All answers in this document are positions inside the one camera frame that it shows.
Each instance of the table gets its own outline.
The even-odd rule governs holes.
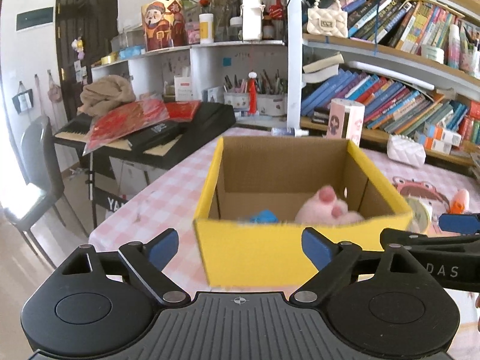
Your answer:
[[[268,132],[236,127],[229,129],[224,135],[268,135]],[[213,140],[183,160],[115,212],[92,232],[90,243],[97,251],[114,251],[133,240],[147,243],[162,231],[172,227],[178,232],[180,245],[177,255],[163,272],[192,298],[197,291],[225,290],[210,288],[208,285],[191,224],[216,141],[216,139]],[[441,199],[440,194],[451,198],[457,187],[470,191],[470,209],[480,212],[480,197],[474,179],[430,165],[414,169],[391,161],[385,154],[371,150],[365,150],[365,152],[392,182],[394,179],[403,178],[408,181],[406,185],[410,187],[414,184],[411,179],[424,182],[421,187],[410,188],[411,191],[430,191],[429,187],[433,186],[437,192],[428,194],[428,197],[432,204],[435,204],[436,212],[444,207],[438,200]],[[280,290],[284,291],[288,297],[296,287],[229,288],[228,290]]]

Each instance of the plush toy ear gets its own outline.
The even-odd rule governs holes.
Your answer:
[[[318,200],[323,203],[332,203],[337,200],[337,195],[335,195],[335,191],[331,185],[325,185],[324,187],[321,187],[317,191],[316,196]]]

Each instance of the glass jar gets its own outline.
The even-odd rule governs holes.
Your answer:
[[[275,27],[272,23],[272,18],[268,15],[263,17],[262,39],[264,41],[271,41],[275,39]]]

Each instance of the cartoon figure illustration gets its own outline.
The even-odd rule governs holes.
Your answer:
[[[154,1],[148,5],[143,17],[147,51],[172,47],[170,22],[165,18],[165,5]]]
[[[185,19],[182,14],[182,5],[178,0],[173,2],[167,7],[173,14],[172,25],[172,41],[174,46],[186,45],[186,33],[185,33]]]
[[[412,196],[420,200],[424,204],[428,204],[432,208],[431,227],[427,231],[429,235],[445,235],[438,226],[438,218],[450,207],[448,198],[437,191],[433,185],[427,181],[406,180],[402,177],[395,176],[393,185],[402,196]]]

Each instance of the cardboard box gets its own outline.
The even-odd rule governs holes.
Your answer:
[[[452,145],[445,143],[438,139],[427,137],[425,134],[421,134],[418,131],[414,135],[414,141],[423,145],[425,149],[434,150],[436,152],[450,154]]]
[[[405,230],[410,223],[406,201],[349,140],[220,138],[194,216],[210,285],[299,286],[315,275],[302,252],[306,226],[293,220],[326,184],[366,218],[352,226],[313,226],[333,242],[350,240],[380,251],[385,227]],[[282,223],[246,223],[262,210],[271,210]]]
[[[462,136],[460,134],[430,123],[425,124],[423,133],[429,138],[441,140],[442,142],[456,147],[459,147],[460,143],[462,142]]]

